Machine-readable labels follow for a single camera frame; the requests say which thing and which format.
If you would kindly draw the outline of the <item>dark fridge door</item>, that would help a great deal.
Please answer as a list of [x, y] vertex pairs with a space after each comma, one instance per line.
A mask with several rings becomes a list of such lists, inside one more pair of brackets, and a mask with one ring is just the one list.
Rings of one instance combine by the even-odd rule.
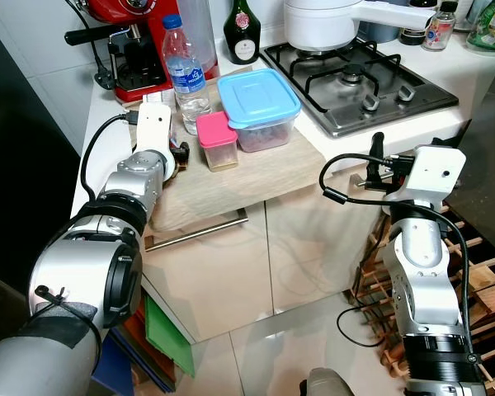
[[460, 149], [467, 162], [452, 207], [495, 242], [495, 77], [471, 112]]

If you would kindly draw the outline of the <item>pink lid food container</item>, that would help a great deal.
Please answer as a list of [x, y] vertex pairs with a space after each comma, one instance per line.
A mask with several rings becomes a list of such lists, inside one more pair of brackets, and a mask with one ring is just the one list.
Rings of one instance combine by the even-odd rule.
[[199, 115], [197, 137], [210, 172], [219, 172], [238, 165], [237, 132], [228, 126], [224, 111]]

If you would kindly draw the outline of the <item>steel gas hob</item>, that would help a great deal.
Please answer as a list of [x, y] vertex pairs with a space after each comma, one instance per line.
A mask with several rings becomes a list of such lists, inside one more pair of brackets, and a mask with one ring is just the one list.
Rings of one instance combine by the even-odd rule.
[[331, 137], [459, 103], [454, 94], [411, 71], [401, 54], [384, 54], [374, 41], [355, 38], [334, 50], [279, 43], [264, 48], [260, 56], [285, 77], [304, 112]]

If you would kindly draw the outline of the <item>clear plastic water bottle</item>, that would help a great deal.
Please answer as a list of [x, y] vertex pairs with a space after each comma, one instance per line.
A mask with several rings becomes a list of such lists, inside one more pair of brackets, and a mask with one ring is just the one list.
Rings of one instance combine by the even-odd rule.
[[162, 18], [162, 26], [165, 29], [161, 48], [164, 67], [171, 80], [185, 129], [196, 136], [198, 118], [213, 112], [206, 91], [205, 69], [188, 41], [181, 17], [168, 14]]

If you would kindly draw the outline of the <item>blue lid food container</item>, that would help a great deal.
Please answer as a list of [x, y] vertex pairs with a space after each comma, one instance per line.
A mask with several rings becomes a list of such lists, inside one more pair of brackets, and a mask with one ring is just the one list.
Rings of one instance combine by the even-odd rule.
[[303, 103], [276, 69], [223, 76], [217, 89], [228, 126], [237, 133], [243, 152], [259, 152], [290, 142]]

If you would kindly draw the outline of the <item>black bottle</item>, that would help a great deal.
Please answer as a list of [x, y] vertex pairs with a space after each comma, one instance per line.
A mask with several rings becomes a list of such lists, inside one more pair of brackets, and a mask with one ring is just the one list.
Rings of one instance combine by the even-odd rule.
[[424, 22], [421, 30], [402, 29], [398, 35], [398, 41], [403, 45], [421, 45], [425, 40], [425, 29], [432, 16], [436, 15], [437, 3], [439, 0], [408, 0], [407, 7], [425, 10], [428, 12], [428, 19]]

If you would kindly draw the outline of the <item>clear plastic jug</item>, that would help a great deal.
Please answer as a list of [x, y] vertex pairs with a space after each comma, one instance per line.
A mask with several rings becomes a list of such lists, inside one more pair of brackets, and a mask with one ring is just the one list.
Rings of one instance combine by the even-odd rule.
[[202, 65], [207, 79], [212, 79], [219, 69], [209, 0], [177, 0], [177, 3], [192, 55]]

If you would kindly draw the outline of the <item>small spice jar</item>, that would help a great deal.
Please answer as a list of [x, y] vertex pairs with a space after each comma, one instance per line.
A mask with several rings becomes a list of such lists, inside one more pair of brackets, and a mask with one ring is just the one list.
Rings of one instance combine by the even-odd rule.
[[454, 33], [456, 23], [455, 11], [458, 8], [456, 1], [444, 1], [437, 8], [435, 16], [429, 19], [421, 47], [425, 50], [444, 50], [449, 37]]

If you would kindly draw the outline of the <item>dark green glass bottle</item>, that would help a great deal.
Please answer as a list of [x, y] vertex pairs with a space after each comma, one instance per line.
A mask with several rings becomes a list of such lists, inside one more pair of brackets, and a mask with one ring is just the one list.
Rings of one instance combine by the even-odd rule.
[[258, 60], [262, 23], [248, 0], [233, 0], [231, 14], [224, 23], [224, 38], [233, 64], [248, 65]]

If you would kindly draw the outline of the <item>white saucepan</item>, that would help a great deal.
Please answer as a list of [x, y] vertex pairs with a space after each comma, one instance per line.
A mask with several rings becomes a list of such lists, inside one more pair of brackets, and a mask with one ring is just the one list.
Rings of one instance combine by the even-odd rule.
[[293, 48], [328, 52], [349, 45], [362, 21], [422, 30], [433, 11], [371, 0], [285, 0], [284, 14]]

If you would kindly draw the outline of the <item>wooden wine rack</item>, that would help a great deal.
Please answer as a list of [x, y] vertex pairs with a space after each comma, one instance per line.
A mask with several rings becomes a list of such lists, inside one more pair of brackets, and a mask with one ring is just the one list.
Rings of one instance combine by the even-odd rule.
[[[461, 230], [469, 245], [469, 319], [475, 353], [480, 355], [478, 370], [488, 396], [495, 396], [495, 245], [483, 238], [466, 219], [449, 208], [442, 214]], [[405, 348], [394, 317], [394, 283], [382, 262], [392, 222], [382, 214], [368, 237], [369, 252], [357, 269], [356, 282], [346, 292], [348, 301], [363, 306], [365, 323], [379, 343], [380, 364], [395, 380], [408, 380]]]

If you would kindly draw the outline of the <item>red coffee machine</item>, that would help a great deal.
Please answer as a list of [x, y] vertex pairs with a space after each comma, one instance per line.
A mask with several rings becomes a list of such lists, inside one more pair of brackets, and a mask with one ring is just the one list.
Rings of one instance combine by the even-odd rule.
[[177, 0], [68, 0], [103, 26], [67, 31], [67, 45], [107, 41], [111, 69], [99, 68], [94, 82], [113, 91], [119, 102], [141, 101], [147, 94], [171, 89], [163, 64], [162, 18], [178, 14]]

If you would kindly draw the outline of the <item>green food packet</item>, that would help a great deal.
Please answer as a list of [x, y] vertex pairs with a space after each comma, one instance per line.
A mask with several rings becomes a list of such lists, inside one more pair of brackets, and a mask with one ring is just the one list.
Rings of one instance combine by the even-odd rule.
[[480, 12], [467, 42], [479, 50], [495, 50], [495, 0]]

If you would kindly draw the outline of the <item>orange board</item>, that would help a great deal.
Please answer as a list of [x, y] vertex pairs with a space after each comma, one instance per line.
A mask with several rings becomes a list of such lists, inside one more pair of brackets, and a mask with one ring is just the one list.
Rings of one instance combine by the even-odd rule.
[[143, 300], [139, 301], [137, 309], [119, 326], [119, 329], [127, 339], [132, 339], [136, 347], [150, 347], [145, 327], [145, 302]]

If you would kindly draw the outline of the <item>green board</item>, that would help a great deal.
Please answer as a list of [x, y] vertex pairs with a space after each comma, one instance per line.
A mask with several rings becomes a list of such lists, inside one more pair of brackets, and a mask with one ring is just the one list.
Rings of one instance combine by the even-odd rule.
[[146, 338], [188, 376], [197, 374], [191, 344], [149, 295], [144, 296]]

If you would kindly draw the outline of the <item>grey robot foot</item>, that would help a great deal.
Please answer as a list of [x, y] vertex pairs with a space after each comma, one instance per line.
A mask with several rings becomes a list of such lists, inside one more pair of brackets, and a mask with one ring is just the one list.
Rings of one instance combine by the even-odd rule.
[[315, 367], [299, 384], [300, 396], [355, 396], [352, 389], [335, 370]]

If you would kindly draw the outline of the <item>blue board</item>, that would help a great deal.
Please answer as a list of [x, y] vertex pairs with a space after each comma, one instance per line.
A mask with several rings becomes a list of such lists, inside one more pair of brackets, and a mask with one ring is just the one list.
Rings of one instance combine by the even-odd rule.
[[92, 379], [100, 382], [116, 396], [134, 396], [132, 361], [115, 338], [105, 338], [101, 344], [100, 359]]

